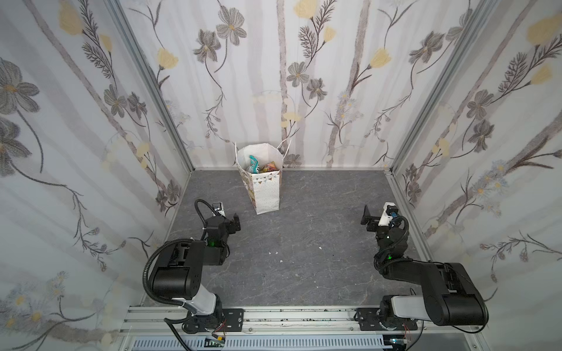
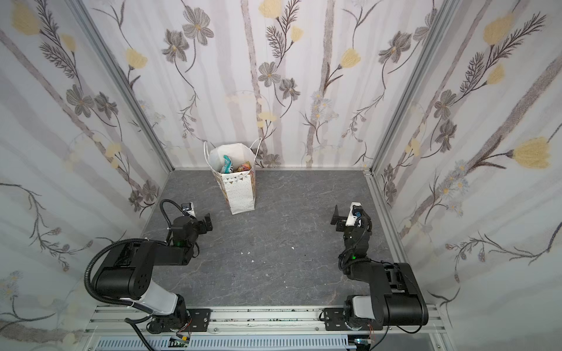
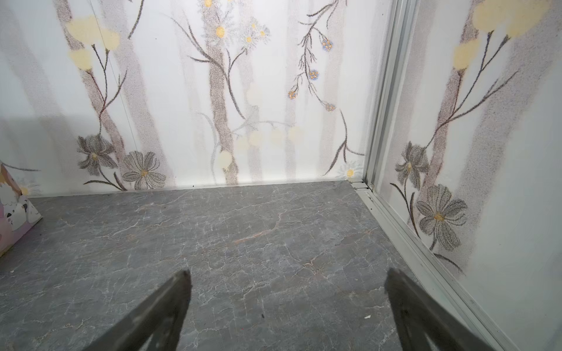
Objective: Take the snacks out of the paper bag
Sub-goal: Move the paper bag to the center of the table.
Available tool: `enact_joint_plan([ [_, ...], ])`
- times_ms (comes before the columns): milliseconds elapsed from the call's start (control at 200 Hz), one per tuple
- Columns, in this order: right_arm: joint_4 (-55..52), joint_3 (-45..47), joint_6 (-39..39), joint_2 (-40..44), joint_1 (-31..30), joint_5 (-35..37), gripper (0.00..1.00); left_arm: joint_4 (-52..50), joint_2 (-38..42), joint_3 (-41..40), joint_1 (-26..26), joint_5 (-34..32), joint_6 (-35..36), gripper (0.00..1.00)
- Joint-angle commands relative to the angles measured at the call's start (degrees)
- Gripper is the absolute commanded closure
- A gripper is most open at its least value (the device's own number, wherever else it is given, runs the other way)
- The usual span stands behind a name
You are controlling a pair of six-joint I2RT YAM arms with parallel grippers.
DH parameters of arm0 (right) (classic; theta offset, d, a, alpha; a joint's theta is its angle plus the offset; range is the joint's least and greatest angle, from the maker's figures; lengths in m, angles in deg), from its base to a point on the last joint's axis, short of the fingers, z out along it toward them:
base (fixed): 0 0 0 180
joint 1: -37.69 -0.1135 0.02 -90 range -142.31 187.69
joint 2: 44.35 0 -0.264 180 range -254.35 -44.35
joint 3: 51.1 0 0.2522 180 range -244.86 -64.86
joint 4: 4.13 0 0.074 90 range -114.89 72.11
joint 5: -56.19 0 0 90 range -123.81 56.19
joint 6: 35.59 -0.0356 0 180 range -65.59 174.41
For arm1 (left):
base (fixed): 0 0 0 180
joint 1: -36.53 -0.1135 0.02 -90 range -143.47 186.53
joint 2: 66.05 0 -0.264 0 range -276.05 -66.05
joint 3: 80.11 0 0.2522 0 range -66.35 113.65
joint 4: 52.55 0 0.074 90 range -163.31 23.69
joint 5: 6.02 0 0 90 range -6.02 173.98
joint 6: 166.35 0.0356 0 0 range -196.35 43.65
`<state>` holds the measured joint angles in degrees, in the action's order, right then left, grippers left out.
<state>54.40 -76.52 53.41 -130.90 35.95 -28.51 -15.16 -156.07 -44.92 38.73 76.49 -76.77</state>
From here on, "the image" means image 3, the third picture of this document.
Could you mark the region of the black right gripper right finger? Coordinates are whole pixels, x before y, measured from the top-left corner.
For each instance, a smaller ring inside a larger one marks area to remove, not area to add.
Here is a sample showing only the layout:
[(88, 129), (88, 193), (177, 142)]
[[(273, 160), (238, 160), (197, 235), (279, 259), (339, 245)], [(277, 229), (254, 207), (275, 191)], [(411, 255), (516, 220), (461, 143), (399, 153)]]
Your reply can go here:
[(403, 350), (493, 349), (401, 270), (388, 270), (385, 291)]

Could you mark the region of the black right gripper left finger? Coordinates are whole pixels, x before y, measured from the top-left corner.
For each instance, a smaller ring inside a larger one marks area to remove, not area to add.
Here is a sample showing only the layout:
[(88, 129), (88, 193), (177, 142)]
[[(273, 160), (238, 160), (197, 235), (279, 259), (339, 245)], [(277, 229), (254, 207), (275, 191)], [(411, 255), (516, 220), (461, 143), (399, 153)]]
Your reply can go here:
[(191, 301), (189, 270), (176, 272), (86, 350), (176, 350)]

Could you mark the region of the white patterned paper bag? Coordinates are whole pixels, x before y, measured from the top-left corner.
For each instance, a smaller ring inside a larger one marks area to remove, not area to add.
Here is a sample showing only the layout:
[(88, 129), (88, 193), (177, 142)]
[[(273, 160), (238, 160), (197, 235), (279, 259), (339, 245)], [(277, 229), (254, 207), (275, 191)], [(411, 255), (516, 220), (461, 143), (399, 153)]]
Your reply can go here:
[(1, 164), (1, 256), (41, 219), (42, 215)]

